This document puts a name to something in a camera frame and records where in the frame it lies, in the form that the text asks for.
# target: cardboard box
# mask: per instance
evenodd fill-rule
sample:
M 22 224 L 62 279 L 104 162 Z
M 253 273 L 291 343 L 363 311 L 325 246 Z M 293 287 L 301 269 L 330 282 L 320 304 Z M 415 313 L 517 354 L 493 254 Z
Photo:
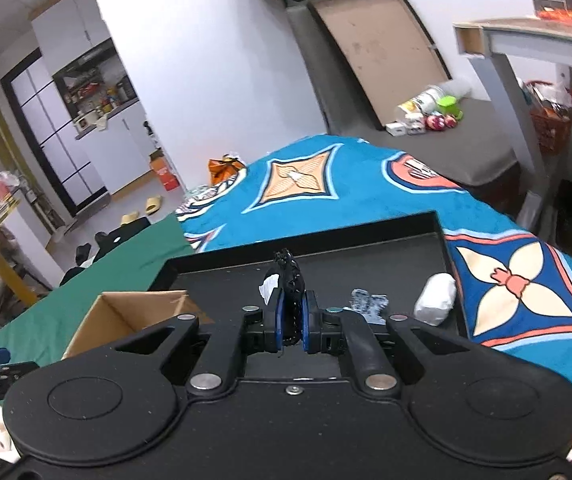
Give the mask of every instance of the cardboard box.
M 163 156 L 159 156 L 150 161 L 150 168 L 157 173 L 159 182 L 162 183 L 163 188 L 167 191 L 172 191 L 179 187 L 179 180 L 170 169 L 168 161 Z
M 153 326 L 179 314 L 212 323 L 185 290 L 103 292 L 84 317 L 62 359 L 76 356 Z

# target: white floor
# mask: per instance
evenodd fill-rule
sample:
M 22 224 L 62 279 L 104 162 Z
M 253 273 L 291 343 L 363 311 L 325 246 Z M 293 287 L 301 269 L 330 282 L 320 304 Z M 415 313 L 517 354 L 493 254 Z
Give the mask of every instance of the white floor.
M 181 188 L 166 191 L 157 179 L 151 180 L 119 200 L 112 200 L 104 209 L 101 209 L 83 224 L 64 235 L 63 239 L 50 250 L 51 256 L 60 264 L 64 272 L 71 267 L 75 267 L 77 246 L 90 243 L 93 247 L 91 250 L 92 256 L 98 251 L 95 243 L 95 233 L 99 231 L 109 233 L 117 229 L 120 226 L 122 216 L 126 214 L 138 211 L 140 213 L 139 216 L 146 216 L 146 200 L 158 195 L 162 197 L 162 206 L 158 212 L 148 217 L 152 223 L 163 220 L 183 201 L 183 190 Z

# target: green mat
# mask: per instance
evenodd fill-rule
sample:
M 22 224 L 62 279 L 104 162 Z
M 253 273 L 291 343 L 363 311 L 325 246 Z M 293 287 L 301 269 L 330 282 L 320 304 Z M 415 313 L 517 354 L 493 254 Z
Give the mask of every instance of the green mat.
M 59 361 L 99 294 L 147 290 L 166 260 L 192 253 L 179 222 L 170 214 L 3 327 L 0 347 L 8 348 L 13 363 L 35 361 L 45 366 Z

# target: red ball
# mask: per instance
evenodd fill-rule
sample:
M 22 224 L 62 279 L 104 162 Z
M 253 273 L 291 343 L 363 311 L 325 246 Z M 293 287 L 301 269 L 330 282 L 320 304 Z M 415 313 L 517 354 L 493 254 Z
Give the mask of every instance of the red ball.
M 446 118 L 444 116 L 431 115 L 426 119 L 426 126 L 436 132 L 442 132 L 446 129 Z
M 458 121 L 454 118 L 454 115 L 447 115 L 446 116 L 446 126 L 448 128 L 454 128 L 457 126 Z

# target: white crumpled paper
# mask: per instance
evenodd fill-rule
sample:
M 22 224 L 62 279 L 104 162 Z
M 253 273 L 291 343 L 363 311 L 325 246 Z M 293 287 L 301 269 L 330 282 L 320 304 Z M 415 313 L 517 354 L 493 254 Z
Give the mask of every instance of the white crumpled paper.
M 415 319 L 432 326 L 440 325 L 452 310 L 456 297 L 454 278 L 446 272 L 429 277 L 417 303 Z

